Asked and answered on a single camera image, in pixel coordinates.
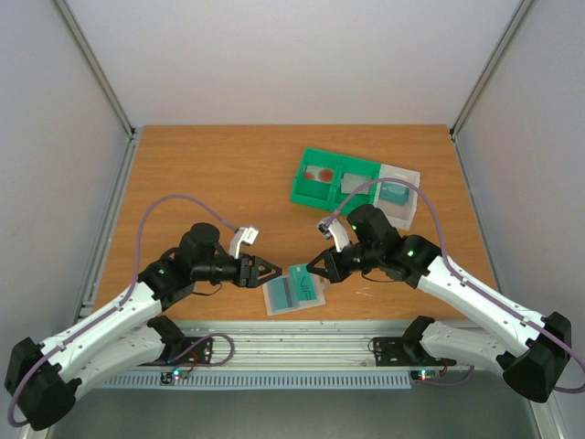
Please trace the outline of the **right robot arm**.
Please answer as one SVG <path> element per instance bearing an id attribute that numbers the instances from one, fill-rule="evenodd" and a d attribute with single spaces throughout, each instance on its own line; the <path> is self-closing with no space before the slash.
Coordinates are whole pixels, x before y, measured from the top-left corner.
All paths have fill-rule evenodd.
<path id="1" fill-rule="evenodd" d="M 524 398 L 548 400 L 570 360 L 571 323 L 558 312 L 548 316 L 504 297 L 468 274 L 431 241 L 402 236 L 385 214 L 366 204 L 347 217 L 356 235 L 349 240 L 335 219 L 318 230 L 334 241 L 307 265 L 309 273 L 332 284 L 352 273 L 379 269 L 396 282 L 421 290 L 455 308 L 483 329 L 474 333 L 420 316 L 402 336 L 404 354 L 414 362 L 453 359 L 500 375 Z"/>

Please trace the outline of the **white card holder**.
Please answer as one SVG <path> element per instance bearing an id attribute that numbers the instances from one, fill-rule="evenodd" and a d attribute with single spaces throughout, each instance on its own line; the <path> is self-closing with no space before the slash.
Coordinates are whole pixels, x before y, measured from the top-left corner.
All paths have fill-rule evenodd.
<path id="1" fill-rule="evenodd" d="M 277 316 L 325 305 L 329 283 L 313 274 L 286 275 L 262 287 L 268 316 Z"/>

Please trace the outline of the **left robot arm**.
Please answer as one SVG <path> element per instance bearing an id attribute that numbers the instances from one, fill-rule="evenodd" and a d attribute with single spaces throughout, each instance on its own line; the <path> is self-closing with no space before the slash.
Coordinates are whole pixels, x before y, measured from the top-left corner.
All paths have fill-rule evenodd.
<path id="1" fill-rule="evenodd" d="M 185 337 L 164 312 L 193 294 L 198 282 L 256 288 L 282 274 L 281 267 L 241 251 L 257 234 L 241 228 L 224 250 L 219 230 L 197 223 L 90 316 L 41 342 L 26 337 L 16 343 L 5 375 L 9 424 L 45 430 L 109 377 L 146 363 L 179 361 Z"/>

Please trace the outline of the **white red floral card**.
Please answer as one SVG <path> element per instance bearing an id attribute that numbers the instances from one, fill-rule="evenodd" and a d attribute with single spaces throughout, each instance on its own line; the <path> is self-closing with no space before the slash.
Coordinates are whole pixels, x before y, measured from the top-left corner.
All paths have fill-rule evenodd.
<path id="1" fill-rule="evenodd" d="M 345 173 L 341 179 L 340 190 L 343 194 L 351 194 L 369 181 L 368 177 Z"/>

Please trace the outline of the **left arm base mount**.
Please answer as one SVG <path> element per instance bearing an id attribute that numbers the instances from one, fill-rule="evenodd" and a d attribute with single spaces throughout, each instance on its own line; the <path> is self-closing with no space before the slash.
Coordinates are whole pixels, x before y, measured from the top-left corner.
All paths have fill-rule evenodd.
<path id="1" fill-rule="evenodd" d="M 212 360 L 213 339 L 205 337 L 185 337 L 181 341 L 166 345 L 161 356 L 153 364 L 156 366 L 186 367 L 209 365 Z"/>

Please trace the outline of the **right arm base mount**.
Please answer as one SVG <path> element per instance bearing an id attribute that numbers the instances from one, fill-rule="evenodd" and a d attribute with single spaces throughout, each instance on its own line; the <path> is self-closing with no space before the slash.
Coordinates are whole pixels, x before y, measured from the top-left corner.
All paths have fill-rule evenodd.
<path id="1" fill-rule="evenodd" d="M 455 366 L 453 359 L 435 358 L 421 348 L 404 346 L 401 337 L 373 337 L 367 343 L 377 367 L 439 367 Z"/>

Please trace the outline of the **teal VIP card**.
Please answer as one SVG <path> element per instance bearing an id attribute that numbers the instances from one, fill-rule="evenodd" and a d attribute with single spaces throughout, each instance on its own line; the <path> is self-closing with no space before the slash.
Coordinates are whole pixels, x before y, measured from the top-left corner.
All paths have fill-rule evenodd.
<path id="1" fill-rule="evenodd" d="M 267 283 L 268 310 L 273 314 L 293 311 L 300 307 L 293 290 L 290 276 L 283 276 Z"/>
<path id="2" fill-rule="evenodd" d="M 321 278 L 309 273 L 305 264 L 291 265 L 289 276 L 296 298 L 302 305 L 316 303 L 323 298 Z"/>

